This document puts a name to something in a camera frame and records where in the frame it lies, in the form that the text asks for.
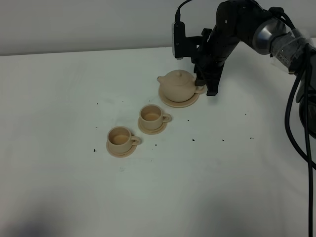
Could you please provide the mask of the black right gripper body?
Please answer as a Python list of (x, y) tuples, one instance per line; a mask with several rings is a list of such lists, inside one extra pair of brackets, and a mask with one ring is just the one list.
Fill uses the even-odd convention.
[(204, 28), (201, 36), (190, 37), (198, 51), (192, 59), (195, 74), (220, 74), (225, 61), (240, 39), (236, 36), (236, 22), (218, 22), (211, 29)]

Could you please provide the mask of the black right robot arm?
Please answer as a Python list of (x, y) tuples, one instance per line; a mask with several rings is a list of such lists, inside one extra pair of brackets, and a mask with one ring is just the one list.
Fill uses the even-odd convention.
[(192, 58), (198, 86), (215, 96), (225, 61), (239, 42), (261, 55), (270, 55), (294, 74), (299, 117), (316, 136), (316, 49), (293, 25), (281, 7), (263, 9), (254, 0), (226, 0), (216, 11), (213, 29), (203, 29), (198, 56)]

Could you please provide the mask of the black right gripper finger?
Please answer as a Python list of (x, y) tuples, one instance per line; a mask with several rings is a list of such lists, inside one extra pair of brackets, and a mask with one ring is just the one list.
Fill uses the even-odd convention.
[(224, 65), (211, 68), (206, 77), (207, 96), (216, 96)]
[(195, 64), (194, 73), (196, 74), (195, 86), (206, 86), (207, 67)]

